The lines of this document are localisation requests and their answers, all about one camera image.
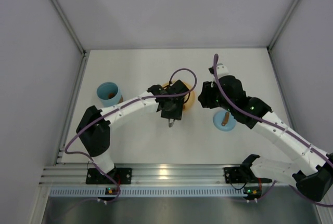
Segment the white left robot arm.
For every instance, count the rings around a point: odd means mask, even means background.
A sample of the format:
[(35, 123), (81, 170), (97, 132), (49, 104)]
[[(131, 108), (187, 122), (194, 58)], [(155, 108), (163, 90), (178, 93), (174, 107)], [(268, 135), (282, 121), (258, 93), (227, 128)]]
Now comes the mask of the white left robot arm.
[(114, 106), (101, 109), (91, 106), (86, 109), (76, 133), (93, 163), (111, 177), (116, 171), (110, 151), (111, 132), (148, 113), (161, 112), (161, 117), (168, 121), (181, 120), (188, 93), (189, 88), (177, 80), (166, 88), (152, 85), (139, 96)]

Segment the dark round food piece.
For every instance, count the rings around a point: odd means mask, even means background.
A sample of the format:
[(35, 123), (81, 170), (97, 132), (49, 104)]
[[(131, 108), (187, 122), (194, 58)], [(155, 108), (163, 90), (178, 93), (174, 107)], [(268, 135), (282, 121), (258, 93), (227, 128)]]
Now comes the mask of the dark round food piece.
[(110, 93), (110, 94), (108, 95), (108, 98), (111, 99), (111, 98), (113, 98), (114, 96), (115, 96), (115, 94)]

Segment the brown lid handle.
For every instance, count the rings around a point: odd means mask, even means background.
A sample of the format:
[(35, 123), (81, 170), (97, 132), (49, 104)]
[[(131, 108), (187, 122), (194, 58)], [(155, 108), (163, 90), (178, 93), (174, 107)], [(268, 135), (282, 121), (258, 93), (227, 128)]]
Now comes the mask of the brown lid handle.
[(221, 125), (222, 126), (226, 126), (227, 123), (228, 123), (228, 121), (229, 121), (229, 112), (225, 112), (225, 115), (224, 115), (224, 117), (222, 119)]

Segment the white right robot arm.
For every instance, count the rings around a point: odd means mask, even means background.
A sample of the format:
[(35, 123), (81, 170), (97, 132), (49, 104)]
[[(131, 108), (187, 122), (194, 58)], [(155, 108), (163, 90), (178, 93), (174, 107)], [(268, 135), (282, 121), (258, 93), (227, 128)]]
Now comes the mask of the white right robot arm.
[(278, 162), (250, 154), (239, 172), (247, 181), (266, 178), (296, 187), (306, 198), (319, 202), (332, 186), (332, 154), (319, 149), (288, 127), (261, 99), (249, 97), (240, 80), (226, 75), (204, 82), (198, 101), (203, 108), (222, 108), (250, 130), (265, 137), (290, 158)]

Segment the light blue lid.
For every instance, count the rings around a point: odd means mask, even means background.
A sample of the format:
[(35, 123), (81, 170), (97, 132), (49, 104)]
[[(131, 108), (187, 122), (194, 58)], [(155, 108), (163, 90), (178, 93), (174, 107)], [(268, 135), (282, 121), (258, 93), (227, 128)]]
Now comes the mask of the light blue lid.
[(227, 132), (235, 128), (237, 121), (229, 111), (220, 110), (214, 114), (213, 124), (218, 130)]

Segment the metal serving tongs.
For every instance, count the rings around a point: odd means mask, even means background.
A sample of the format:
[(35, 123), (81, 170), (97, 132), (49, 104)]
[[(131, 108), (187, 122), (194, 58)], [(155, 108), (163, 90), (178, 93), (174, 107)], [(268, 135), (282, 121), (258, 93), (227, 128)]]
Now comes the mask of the metal serving tongs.
[(172, 128), (175, 123), (175, 119), (168, 119), (168, 127)]

